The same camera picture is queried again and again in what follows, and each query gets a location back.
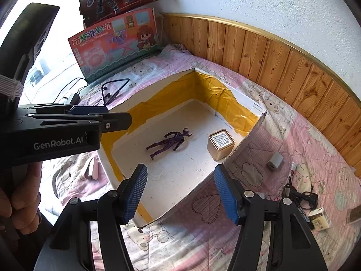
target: wooden paneling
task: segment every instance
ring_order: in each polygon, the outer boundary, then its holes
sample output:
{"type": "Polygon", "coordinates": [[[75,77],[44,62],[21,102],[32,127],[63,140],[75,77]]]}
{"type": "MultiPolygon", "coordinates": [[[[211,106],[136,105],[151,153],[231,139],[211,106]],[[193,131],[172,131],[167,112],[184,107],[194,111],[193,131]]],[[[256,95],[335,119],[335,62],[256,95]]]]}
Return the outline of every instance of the wooden paneling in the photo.
{"type": "Polygon", "coordinates": [[[245,33],[241,28],[226,26],[222,65],[235,72],[238,72],[241,63],[245,33]]]}
{"type": "Polygon", "coordinates": [[[181,44],[185,48],[193,53],[193,19],[192,18],[183,18],[181,19],[181,44]]]}
{"type": "Polygon", "coordinates": [[[291,105],[361,177],[361,105],[312,57],[269,36],[211,20],[166,15],[163,25],[171,42],[238,72],[291,105]]]}
{"type": "Polygon", "coordinates": [[[347,96],[348,94],[345,90],[337,82],[332,80],[316,109],[314,109],[308,118],[308,121],[319,131],[324,131],[346,102],[347,96]]]}
{"type": "Polygon", "coordinates": [[[330,124],[322,131],[323,135],[335,145],[350,130],[356,120],[360,117],[361,110],[355,101],[348,97],[344,106],[330,124]]]}
{"type": "Polygon", "coordinates": [[[193,55],[207,59],[208,21],[193,19],[193,55]]]}
{"type": "Polygon", "coordinates": [[[292,107],[308,118],[321,101],[330,83],[331,77],[322,69],[312,65],[292,107]]]}
{"type": "Polygon", "coordinates": [[[275,92],[286,66],[289,52],[290,49],[286,46],[268,40],[261,70],[257,78],[257,83],[260,86],[265,87],[272,93],[275,92]]]}
{"type": "Polygon", "coordinates": [[[275,94],[288,105],[294,103],[312,63],[301,54],[291,51],[275,94]]]}
{"type": "Polygon", "coordinates": [[[226,25],[209,21],[207,60],[222,65],[226,25]]]}
{"type": "Polygon", "coordinates": [[[267,39],[253,32],[246,31],[243,43],[241,63],[238,73],[256,82],[263,62],[267,39]]]}

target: white label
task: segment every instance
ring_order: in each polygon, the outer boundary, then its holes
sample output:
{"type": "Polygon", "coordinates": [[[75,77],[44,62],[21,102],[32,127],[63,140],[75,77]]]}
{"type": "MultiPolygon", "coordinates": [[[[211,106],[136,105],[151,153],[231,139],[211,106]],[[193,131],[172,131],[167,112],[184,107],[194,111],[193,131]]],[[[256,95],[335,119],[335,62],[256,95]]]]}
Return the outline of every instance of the white label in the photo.
{"type": "Polygon", "coordinates": [[[221,131],[211,136],[211,138],[219,150],[232,143],[231,139],[225,131],[221,131]]]}

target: figurine head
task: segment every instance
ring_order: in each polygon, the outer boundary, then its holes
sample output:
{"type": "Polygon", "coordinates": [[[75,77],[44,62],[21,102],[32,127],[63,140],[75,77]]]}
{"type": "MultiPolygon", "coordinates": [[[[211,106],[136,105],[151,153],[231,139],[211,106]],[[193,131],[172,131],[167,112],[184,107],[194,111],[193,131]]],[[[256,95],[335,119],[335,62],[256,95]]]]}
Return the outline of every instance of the figurine head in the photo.
{"type": "Polygon", "coordinates": [[[188,127],[186,127],[185,129],[183,129],[183,136],[191,136],[192,135],[192,133],[191,134],[189,134],[189,130],[187,130],[188,129],[188,127]]]}

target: metal screw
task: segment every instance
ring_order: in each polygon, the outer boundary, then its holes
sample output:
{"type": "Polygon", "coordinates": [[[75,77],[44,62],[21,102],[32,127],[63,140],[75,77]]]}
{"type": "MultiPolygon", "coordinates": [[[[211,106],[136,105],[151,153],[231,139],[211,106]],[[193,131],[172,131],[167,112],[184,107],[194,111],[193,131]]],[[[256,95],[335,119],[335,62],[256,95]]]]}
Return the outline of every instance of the metal screw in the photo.
{"type": "Polygon", "coordinates": [[[116,190],[111,190],[108,192],[108,196],[111,198],[115,198],[118,195],[118,192],[116,190]]]}
{"type": "Polygon", "coordinates": [[[250,190],[246,190],[246,191],[244,192],[244,195],[245,195],[246,197],[248,197],[248,198],[252,198],[252,197],[255,196],[255,193],[252,192],[252,191],[250,191],[250,190]]]}
{"type": "Polygon", "coordinates": [[[69,203],[70,203],[71,205],[76,205],[78,202],[79,202],[79,199],[78,199],[78,198],[71,198],[70,201],[69,201],[69,203]]]}
{"type": "Polygon", "coordinates": [[[285,205],[290,205],[290,204],[292,204],[292,201],[291,201],[289,198],[284,198],[284,199],[283,199],[283,203],[284,203],[285,205]]]}

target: finger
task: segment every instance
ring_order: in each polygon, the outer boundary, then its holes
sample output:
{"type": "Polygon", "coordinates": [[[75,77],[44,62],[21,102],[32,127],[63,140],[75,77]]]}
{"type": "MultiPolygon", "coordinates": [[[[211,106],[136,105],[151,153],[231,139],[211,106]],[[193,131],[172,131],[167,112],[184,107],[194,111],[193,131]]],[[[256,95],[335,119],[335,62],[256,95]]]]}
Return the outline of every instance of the finger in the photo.
{"type": "Polygon", "coordinates": [[[34,220],[39,204],[40,195],[37,196],[37,199],[31,205],[21,210],[14,211],[11,215],[14,227],[16,229],[23,229],[24,227],[28,226],[34,220]]]}
{"type": "Polygon", "coordinates": [[[11,204],[15,209],[23,209],[35,202],[39,192],[41,177],[42,163],[29,164],[25,179],[15,189],[11,197],[11,204]]]}
{"type": "Polygon", "coordinates": [[[0,189],[0,216],[3,217],[10,217],[11,215],[11,204],[6,196],[6,194],[3,192],[2,189],[0,189]]]}
{"type": "Polygon", "coordinates": [[[37,227],[39,226],[39,216],[35,215],[34,220],[26,227],[20,230],[22,234],[29,234],[37,230],[37,227]]]}

